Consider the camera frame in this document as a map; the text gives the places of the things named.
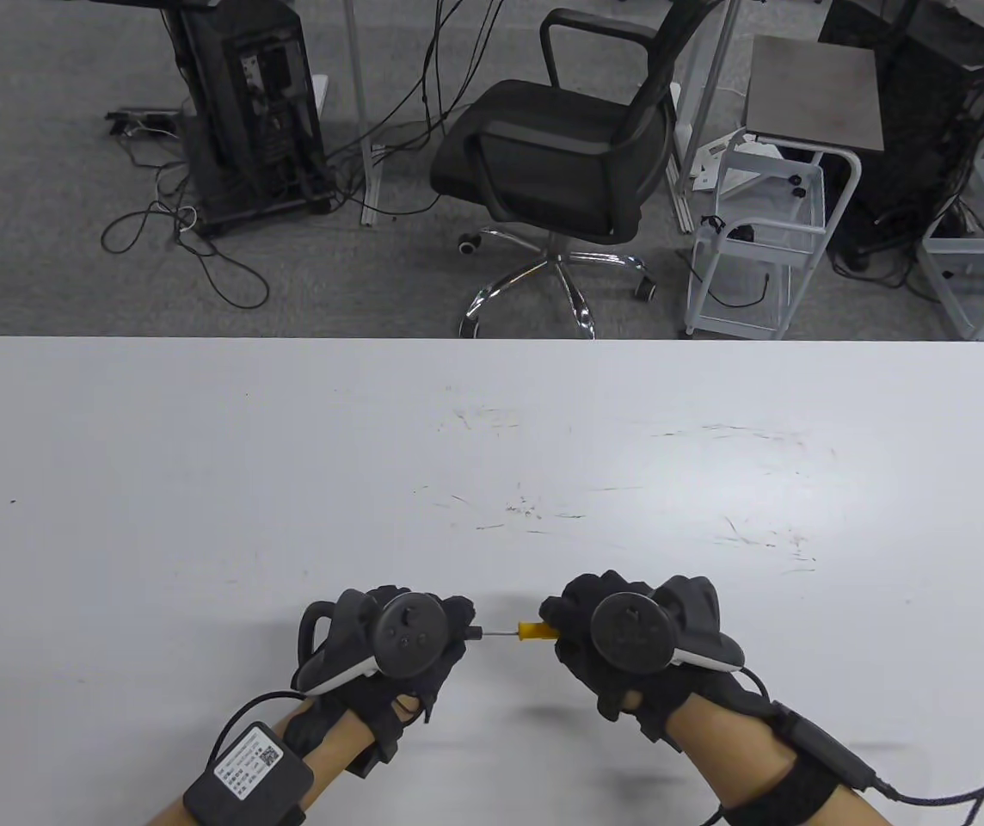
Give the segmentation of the person's right hand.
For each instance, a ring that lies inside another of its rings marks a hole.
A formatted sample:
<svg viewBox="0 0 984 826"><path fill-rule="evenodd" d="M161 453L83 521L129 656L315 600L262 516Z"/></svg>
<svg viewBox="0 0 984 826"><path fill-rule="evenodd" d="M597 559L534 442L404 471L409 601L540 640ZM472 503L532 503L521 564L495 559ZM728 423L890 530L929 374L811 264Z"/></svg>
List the person's right hand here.
<svg viewBox="0 0 984 826"><path fill-rule="evenodd" d="M721 629L716 587L704 576L677 575L661 586L626 581L614 570L572 579L544 599L539 616L557 632L558 661L597 696L602 717L627 712L650 741L676 746L667 721L693 695L752 718L771 701L736 674L743 650Z"/></svg>

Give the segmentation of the person's left hand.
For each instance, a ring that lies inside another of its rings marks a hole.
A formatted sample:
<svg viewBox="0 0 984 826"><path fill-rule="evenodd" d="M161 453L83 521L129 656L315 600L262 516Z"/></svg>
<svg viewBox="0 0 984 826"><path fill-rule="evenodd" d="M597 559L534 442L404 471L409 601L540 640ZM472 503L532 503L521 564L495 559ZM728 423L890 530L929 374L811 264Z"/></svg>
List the person's left hand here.
<svg viewBox="0 0 984 826"><path fill-rule="evenodd" d="M303 613L292 691L310 697L285 728L300 758L323 743L347 712L371 732L347 771L367 776L397 754L407 724L430 715L442 685L467 650L475 606L395 585L347 589Z"/></svg>

